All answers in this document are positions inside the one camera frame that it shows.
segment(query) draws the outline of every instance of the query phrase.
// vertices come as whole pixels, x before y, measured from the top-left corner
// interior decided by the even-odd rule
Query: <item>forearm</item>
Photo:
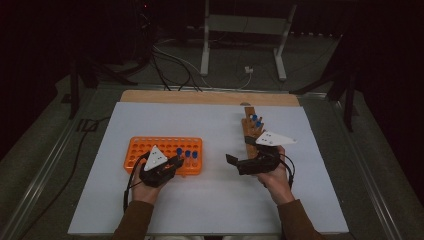
[[[325,239],[315,231],[300,200],[279,205],[278,213],[287,240]]]
[[[143,239],[153,213],[153,205],[142,201],[132,201],[118,228],[115,230],[112,240]]]

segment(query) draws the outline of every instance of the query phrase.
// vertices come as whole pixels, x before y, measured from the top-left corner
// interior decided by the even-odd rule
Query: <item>dark background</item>
[[[134,13],[136,3],[147,4],[148,9]],[[235,4],[243,7],[234,8]],[[288,5],[270,0],[261,1],[259,7],[254,0],[211,1],[211,12],[228,14],[234,9],[237,14],[279,17],[287,14]],[[204,3],[198,0],[2,1],[0,91],[1,123],[5,130],[0,158],[56,96],[54,84],[69,74],[70,52],[73,53],[69,50],[70,43],[76,46],[73,50],[100,63],[119,63],[145,56],[143,46],[136,55],[125,48],[126,41],[134,37],[134,30],[140,32],[146,24],[142,20],[138,21],[139,25],[134,24],[130,16],[138,13],[147,14],[153,28],[159,26],[184,41],[188,37],[186,26],[202,26]],[[343,34],[323,77],[346,66],[357,70],[356,89],[363,92],[421,203],[424,202],[424,188],[420,187],[424,185],[420,152],[424,114],[419,98],[420,82],[424,80],[423,16],[424,6],[420,2],[303,1],[298,2],[291,29],[291,34],[297,36],[312,33],[339,38]],[[89,87],[96,86],[95,79],[83,80]]]

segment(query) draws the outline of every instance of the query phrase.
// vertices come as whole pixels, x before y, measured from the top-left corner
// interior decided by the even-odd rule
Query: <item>hand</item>
[[[162,184],[161,186],[154,188],[145,185],[144,183],[140,183],[140,171],[141,171],[141,165],[138,165],[135,169],[134,177],[132,180],[132,185],[135,185],[132,187],[132,200],[133,201],[143,201],[150,203],[152,205],[155,205],[156,200],[158,198],[160,190],[165,186],[166,183]]]
[[[282,146],[278,146],[278,152],[281,154],[281,160],[285,160],[285,149]],[[270,192],[272,200],[277,204],[281,205],[294,201],[295,198],[291,192],[286,167],[280,163],[278,167],[268,173],[255,174],[261,182]]]

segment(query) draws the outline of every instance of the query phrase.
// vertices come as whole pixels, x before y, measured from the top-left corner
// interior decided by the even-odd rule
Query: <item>white tabletop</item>
[[[302,107],[255,106],[264,129],[295,138],[284,146],[296,166],[294,195],[317,231],[348,232],[309,121]],[[75,211],[69,234],[112,234],[122,215],[129,174],[123,168],[133,136],[183,136],[203,140],[203,169],[175,176],[160,193],[149,235],[278,234],[280,221],[268,191],[240,176],[225,154],[245,159],[242,106],[116,104]]]

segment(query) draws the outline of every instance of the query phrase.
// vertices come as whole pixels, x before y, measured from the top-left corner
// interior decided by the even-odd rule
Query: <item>person's left hand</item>
[[[150,203],[152,205],[155,205],[156,200],[159,196],[159,192],[162,190],[162,188],[165,186],[166,183],[160,185],[157,188],[146,186],[144,183],[140,183],[140,171],[141,171],[141,165],[138,165],[135,169],[134,177],[132,180],[132,185],[135,185],[132,187],[132,200],[133,201],[143,201]]]

